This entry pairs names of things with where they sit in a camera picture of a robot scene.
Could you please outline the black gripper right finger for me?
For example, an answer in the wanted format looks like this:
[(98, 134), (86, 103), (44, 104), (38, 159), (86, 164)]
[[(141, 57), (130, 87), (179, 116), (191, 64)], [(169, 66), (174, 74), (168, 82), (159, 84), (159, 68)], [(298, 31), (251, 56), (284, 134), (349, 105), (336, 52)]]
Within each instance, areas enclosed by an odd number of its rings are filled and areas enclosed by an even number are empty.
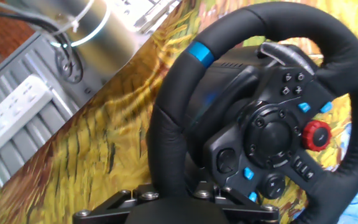
[(230, 187), (199, 185), (193, 197), (216, 205), (229, 223), (279, 223), (279, 210), (273, 205), (259, 205)]

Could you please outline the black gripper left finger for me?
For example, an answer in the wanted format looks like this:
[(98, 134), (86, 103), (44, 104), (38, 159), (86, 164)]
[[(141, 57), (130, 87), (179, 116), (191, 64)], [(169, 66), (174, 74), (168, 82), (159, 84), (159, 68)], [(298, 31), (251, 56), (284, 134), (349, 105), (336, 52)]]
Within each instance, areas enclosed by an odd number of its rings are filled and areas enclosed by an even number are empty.
[(95, 209), (76, 212), (72, 224), (124, 223), (133, 208), (158, 198), (152, 184), (139, 185), (134, 190), (120, 190)]

